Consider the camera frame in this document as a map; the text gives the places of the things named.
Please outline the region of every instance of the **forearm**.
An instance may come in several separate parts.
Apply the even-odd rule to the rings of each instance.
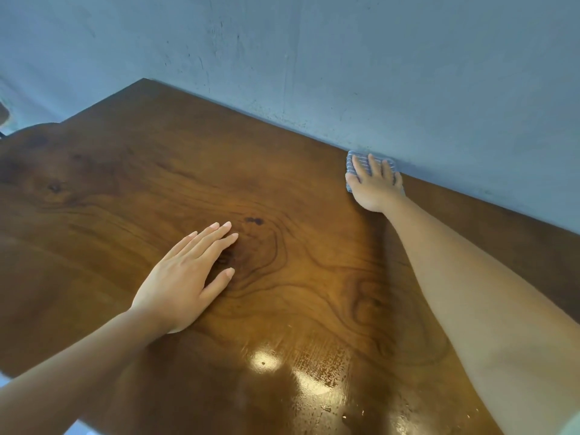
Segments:
[[[60,434],[104,380],[168,329],[129,310],[0,390],[0,433]]]
[[[571,388],[578,381],[578,325],[409,199],[389,195],[383,212],[401,238],[429,306],[506,434],[525,430],[525,423],[510,426],[524,410],[515,409],[517,404],[527,407],[526,414],[537,405],[540,423],[534,418],[527,423],[535,430],[546,424],[544,433],[552,433],[578,405]]]

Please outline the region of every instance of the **polished wood surface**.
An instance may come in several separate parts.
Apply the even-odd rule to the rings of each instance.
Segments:
[[[236,275],[87,403],[103,434],[498,434],[346,153],[149,80],[0,143],[0,370],[131,304],[184,234],[232,221]],[[578,236],[405,177],[427,211],[576,320]]]

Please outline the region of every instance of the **person's left arm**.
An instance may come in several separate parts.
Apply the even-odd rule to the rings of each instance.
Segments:
[[[1,388],[0,434],[62,434],[135,354],[197,319],[234,274],[224,270],[204,288],[221,251],[238,238],[223,238],[230,228],[215,223],[186,236],[153,268],[130,309]]]

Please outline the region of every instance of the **person's left hand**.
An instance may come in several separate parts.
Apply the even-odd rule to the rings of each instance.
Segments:
[[[214,262],[238,239],[238,234],[222,238],[230,228],[229,221],[221,227],[214,223],[178,242],[151,270],[131,309],[153,314],[170,333],[191,325],[234,276],[234,269],[226,269],[204,288]]]

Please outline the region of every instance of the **finger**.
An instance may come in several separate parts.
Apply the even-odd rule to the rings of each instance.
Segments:
[[[373,156],[373,154],[368,155],[368,164],[371,167],[371,175],[373,177],[380,177],[381,165],[379,164],[379,162],[376,161],[375,156]]]
[[[368,177],[366,169],[364,168],[364,166],[362,166],[359,157],[355,155],[353,155],[353,166],[354,170],[357,172],[357,175],[359,176],[360,181],[363,181],[366,177]]]
[[[209,246],[211,246],[215,241],[223,237],[223,235],[228,233],[230,229],[231,223],[229,221],[227,223],[224,223],[224,225],[221,226],[219,229],[217,229],[215,232],[212,232],[205,238],[202,238],[201,241],[199,241],[199,243],[193,246],[188,255],[192,256],[193,258],[199,258],[201,255],[204,254],[204,252],[209,248]]]
[[[214,243],[208,247],[208,249],[201,255],[202,258],[207,259],[212,264],[219,258],[220,254],[236,242],[238,239],[238,234],[231,234],[226,238],[214,241]]]
[[[178,255],[180,256],[185,255],[187,252],[192,250],[192,248],[195,247],[195,245],[199,243],[199,241],[207,237],[210,233],[215,232],[218,227],[219,223],[216,222],[211,226],[208,226],[205,229],[203,229],[200,234],[196,234],[195,237],[192,238],[192,240],[188,244],[186,244],[184,248],[181,249]]]
[[[201,291],[199,294],[199,300],[202,302],[204,310],[214,301],[216,297],[219,296],[221,292],[223,292],[223,289],[226,288],[230,283],[235,272],[236,271],[231,267],[220,272],[220,274],[217,275],[216,278]]]
[[[171,250],[169,252],[167,252],[167,254],[165,256],[163,256],[163,259],[172,258],[173,256],[177,255],[179,252],[181,252],[183,250],[184,247],[186,247],[189,244],[189,242],[191,240],[193,240],[193,238],[195,238],[196,235],[197,235],[197,232],[192,232],[189,235],[187,235],[185,238],[183,238],[181,241],[179,241],[175,246],[171,247]]]
[[[391,166],[388,164],[387,160],[383,160],[383,177],[389,182],[393,184],[393,170]]]
[[[356,188],[358,188],[360,186],[361,182],[359,181],[359,178],[356,175],[354,175],[350,172],[347,172],[345,175],[345,178],[346,178],[346,182],[349,184],[349,186],[352,190],[355,190]]]
[[[395,172],[395,188],[399,191],[402,189],[402,176],[400,172]]]

